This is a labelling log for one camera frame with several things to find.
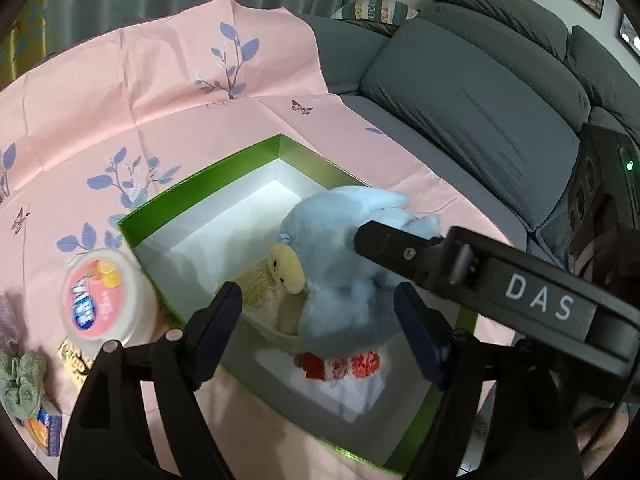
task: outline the container label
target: container label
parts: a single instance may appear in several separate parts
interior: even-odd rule
[[[108,332],[120,315],[124,286],[118,267],[100,258],[80,267],[69,282],[67,313],[83,338],[99,338]]]

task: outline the pink tablecloth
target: pink tablecloth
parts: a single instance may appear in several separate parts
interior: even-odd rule
[[[370,186],[407,193],[412,211],[437,212],[444,228],[507,242],[469,200],[327,94],[312,31],[284,10],[216,0],[114,31],[29,72],[0,93],[0,110],[0,293],[26,324],[24,346],[51,357],[46,388],[65,424],[77,397],[55,357],[65,266],[104,246],[130,255],[121,216],[254,142],[284,133]],[[511,334],[478,323],[483,340]],[[240,480],[388,478],[303,433],[222,370],[197,397]],[[148,385],[145,404],[161,463],[175,470]],[[34,452],[55,474],[57,460]]]

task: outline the butterfly print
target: butterfly print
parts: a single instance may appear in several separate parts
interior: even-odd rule
[[[305,108],[298,101],[291,100],[291,109],[294,112],[300,112],[303,115],[309,115],[309,112],[313,110],[313,108]]]
[[[22,231],[22,226],[24,225],[24,221],[27,219],[27,216],[29,216],[31,213],[27,213],[24,214],[24,208],[21,207],[20,208],[20,212],[18,213],[18,216],[15,218],[14,220],[14,224],[11,226],[12,231],[14,232],[14,235],[17,235],[20,231]]]

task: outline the green towel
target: green towel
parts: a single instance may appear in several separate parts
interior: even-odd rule
[[[0,351],[0,401],[10,416],[25,422],[38,415],[46,371],[47,362],[37,352],[18,358]]]

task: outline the container lid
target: container lid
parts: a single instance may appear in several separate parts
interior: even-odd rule
[[[126,344],[140,322],[142,278],[114,249],[90,251],[77,260],[62,289],[62,316],[71,340],[89,354],[97,354],[109,339]]]

